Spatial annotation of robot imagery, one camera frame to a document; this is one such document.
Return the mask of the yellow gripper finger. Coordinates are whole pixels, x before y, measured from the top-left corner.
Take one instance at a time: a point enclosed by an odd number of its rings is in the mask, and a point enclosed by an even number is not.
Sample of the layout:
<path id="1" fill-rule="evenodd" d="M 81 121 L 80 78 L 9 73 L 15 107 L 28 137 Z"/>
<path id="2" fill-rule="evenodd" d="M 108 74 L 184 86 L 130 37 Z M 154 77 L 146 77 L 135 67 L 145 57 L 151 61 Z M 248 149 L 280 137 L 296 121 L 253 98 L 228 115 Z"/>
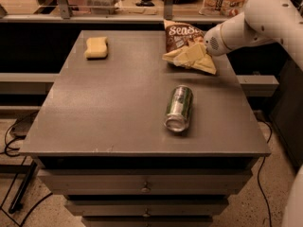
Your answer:
<path id="1" fill-rule="evenodd" d="M 190 67 L 190 60 L 186 52 L 183 52 L 173 59 L 176 66 Z"/>
<path id="2" fill-rule="evenodd" d="M 203 44 L 195 44 L 186 51 L 186 54 L 189 61 L 202 59 L 206 54 L 205 46 Z"/>

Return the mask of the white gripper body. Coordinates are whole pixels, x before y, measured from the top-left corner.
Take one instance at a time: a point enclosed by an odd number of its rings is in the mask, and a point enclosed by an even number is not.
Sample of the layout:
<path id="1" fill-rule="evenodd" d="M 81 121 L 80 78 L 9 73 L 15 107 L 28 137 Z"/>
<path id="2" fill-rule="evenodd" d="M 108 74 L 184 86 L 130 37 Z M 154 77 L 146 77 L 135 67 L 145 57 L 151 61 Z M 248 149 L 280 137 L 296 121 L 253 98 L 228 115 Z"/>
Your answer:
<path id="1" fill-rule="evenodd" d="M 223 40 L 222 25 L 216 25 L 209 29 L 204 36 L 204 43 L 206 51 L 211 56 L 221 56 L 231 51 Z"/>

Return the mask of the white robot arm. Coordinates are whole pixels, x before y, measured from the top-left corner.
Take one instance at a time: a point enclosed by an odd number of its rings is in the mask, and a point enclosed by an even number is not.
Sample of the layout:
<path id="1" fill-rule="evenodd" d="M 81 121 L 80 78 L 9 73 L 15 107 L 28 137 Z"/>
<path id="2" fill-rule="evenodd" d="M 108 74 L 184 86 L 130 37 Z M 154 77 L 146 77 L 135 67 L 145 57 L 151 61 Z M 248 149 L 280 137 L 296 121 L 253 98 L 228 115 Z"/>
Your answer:
<path id="1" fill-rule="evenodd" d="M 291 0 L 248 0 L 242 13 L 204 35 L 212 56 L 270 43 L 280 44 L 303 70 L 303 17 Z"/>

